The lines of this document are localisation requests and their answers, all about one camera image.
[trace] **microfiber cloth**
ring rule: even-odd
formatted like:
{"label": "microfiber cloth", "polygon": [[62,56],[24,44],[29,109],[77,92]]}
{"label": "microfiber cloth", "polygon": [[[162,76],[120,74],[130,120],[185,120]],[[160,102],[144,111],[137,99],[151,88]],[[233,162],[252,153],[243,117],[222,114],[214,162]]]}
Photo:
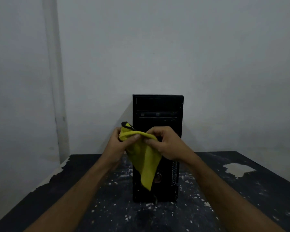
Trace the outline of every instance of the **microfiber cloth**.
{"label": "microfiber cloth", "polygon": [[[121,141],[124,141],[135,134],[140,134],[146,138],[157,141],[157,138],[154,135],[136,131],[128,122],[122,122],[119,134],[119,139]],[[161,160],[161,154],[156,149],[148,146],[143,139],[140,139],[135,144],[129,146],[126,149],[126,152],[129,160],[141,175],[142,185],[150,191],[158,164]]]}

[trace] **wall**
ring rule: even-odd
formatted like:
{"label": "wall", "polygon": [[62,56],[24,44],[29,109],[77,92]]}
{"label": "wall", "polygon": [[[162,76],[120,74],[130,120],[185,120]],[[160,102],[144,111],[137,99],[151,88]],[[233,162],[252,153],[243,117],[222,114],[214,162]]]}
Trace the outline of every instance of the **wall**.
{"label": "wall", "polygon": [[71,154],[101,153],[132,94],[183,94],[195,151],[290,168],[290,0],[58,0],[58,17]]}
{"label": "wall", "polygon": [[0,218],[59,166],[42,0],[0,0]]}

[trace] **forearm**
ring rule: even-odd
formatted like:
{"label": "forearm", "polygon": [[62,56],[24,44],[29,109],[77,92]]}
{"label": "forearm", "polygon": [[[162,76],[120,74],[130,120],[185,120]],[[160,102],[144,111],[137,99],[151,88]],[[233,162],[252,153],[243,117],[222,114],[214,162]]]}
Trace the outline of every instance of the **forearm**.
{"label": "forearm", "polygon": [[100,158],[69,191],[25,232],[74,231],[111,168],[111,165]]}
{"label": "forearm", "polygon": [[228,231],[284,231],[232,189],[194,152],[187,156],[189,170]]}

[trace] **computer tower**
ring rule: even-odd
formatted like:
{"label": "computer tower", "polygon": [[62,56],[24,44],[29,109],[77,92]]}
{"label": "computer tower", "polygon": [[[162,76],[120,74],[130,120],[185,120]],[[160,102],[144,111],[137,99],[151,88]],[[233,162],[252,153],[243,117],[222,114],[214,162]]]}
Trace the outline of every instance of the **computer tower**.
{"label": "computer tower", "polygon": [[[153,126],[170,126],[182,137],[183,104],[182,95],[133,95],[133,127],[146,132]],[[178,174],[179,163],[162,157],[149,192],[142,186],[141,175],[133,167],[133,201],[176,201]]]}

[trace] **black table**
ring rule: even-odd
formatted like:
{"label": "black table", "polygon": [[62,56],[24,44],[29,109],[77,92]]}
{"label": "black table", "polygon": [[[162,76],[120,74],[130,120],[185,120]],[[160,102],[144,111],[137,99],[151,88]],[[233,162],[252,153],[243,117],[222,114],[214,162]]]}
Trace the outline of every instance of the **black table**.
{"label": "black table", "polygon": [[[222,179],[286,231],[290,231],[290,182],[238,152],[197,152]],[[70,189],[100,155],[71,155],[63,171],[29,193],[0,220],[0,232],[23,231]],[[236,178],[225,164],[256,171]],[[132,165],[123,158],[98,191],[76,231],[225,231],[193,179],[181,166],[177,203],[132,201]]]}

